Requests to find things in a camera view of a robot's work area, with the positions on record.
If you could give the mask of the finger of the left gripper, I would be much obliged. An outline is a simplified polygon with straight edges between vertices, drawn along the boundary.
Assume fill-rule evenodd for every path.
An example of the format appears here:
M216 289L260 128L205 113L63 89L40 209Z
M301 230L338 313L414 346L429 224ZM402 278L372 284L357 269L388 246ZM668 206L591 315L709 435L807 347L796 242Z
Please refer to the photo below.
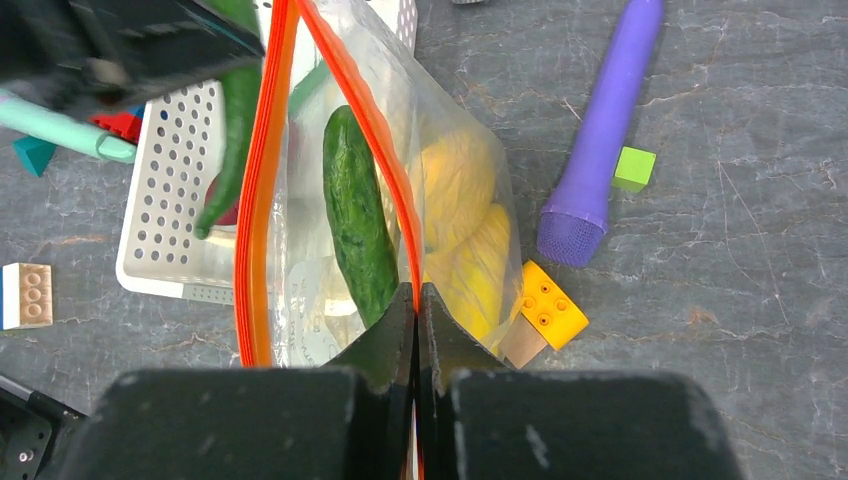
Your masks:
M59 113L137 105L264 57L250 1L4 1L1 89Z

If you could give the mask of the green chili pepper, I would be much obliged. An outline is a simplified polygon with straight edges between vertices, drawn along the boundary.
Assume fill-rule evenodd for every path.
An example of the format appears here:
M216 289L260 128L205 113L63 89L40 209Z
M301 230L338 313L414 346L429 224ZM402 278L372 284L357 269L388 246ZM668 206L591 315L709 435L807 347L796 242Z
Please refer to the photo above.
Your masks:
M224 152L219 174L240 177L243 184L262 81L262 61L231 70L219 78L224 105ZM203 240L211 228L195 222L195 236Z

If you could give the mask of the yellow squash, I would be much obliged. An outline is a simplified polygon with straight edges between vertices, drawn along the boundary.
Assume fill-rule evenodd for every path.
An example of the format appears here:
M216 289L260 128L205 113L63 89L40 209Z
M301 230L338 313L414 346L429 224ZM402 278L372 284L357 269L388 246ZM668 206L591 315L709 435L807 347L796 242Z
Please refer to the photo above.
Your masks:
M420 220L421 250L447 252L481 228L494 200L503 149L486 127L465 125L435 136L392 132Z

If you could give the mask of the yellow banana bunch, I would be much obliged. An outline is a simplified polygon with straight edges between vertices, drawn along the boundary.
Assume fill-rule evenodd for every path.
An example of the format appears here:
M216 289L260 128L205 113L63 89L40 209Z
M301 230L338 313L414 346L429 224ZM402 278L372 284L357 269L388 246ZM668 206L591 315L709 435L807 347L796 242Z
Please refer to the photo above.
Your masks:
M512 233L509 212L493 203L459 246L425 257L424 281L437 288L454 320L495 355L517 314L521 291Z

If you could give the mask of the dark green cucumber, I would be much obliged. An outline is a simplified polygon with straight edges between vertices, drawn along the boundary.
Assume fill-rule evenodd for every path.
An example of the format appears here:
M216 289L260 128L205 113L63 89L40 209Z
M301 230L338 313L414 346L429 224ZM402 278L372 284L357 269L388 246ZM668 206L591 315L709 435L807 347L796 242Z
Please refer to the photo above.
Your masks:
M338 267L366 328L399 285L373 155L353 110L338 107L323 136L323 192Z

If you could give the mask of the red sweet potato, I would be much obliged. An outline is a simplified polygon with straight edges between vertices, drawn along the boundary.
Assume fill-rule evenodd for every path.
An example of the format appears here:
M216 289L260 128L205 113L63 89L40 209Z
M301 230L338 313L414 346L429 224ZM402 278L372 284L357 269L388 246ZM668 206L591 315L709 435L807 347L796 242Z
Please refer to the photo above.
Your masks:
M203 228L236 225L241 186L242 180L238 176L216 176L207 189L198 225Z

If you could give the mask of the clear zip top bag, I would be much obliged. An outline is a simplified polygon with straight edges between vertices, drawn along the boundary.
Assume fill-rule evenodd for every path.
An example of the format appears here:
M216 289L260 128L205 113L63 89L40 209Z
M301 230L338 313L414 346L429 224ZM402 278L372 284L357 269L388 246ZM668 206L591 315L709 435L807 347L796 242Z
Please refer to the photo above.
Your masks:
M413 292L431 284L424 281L429 253L421 250L420 220L392 132L408 128L435 136L465 125L485 126L435 82L374 3L278 1L266 25L267 57L235 241L239 350L246 367L319 366L369 328L351 298L334 247L329 258L306 260L317 273L303 283L285 278L284 259L268 255L269 249L287 245L286 235L272 223L287 210L281 201L287 169L280 162L289 150L289 112L301 110L324 82L338 86L345 99L340 106L352 108L373 155L399 284L409 284ZM512 251L521 280L518 312L520 248L502 149L491 204L503 205L512 218Z

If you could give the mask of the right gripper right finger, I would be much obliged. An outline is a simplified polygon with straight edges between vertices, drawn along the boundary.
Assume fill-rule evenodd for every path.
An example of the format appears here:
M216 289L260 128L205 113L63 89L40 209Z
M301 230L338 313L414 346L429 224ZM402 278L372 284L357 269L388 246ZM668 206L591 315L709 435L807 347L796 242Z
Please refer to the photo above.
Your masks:
M739 479L720 415L655 370L517 371L425 284L418 433L426 479Z

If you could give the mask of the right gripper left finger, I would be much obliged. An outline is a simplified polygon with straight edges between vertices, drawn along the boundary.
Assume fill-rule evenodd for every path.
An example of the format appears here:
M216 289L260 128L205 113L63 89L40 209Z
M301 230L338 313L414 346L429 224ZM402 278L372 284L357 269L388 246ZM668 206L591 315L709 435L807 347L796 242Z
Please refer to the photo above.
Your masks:
M414 312L383 317L321 367L138 370L119 377L61 479L402 479Z

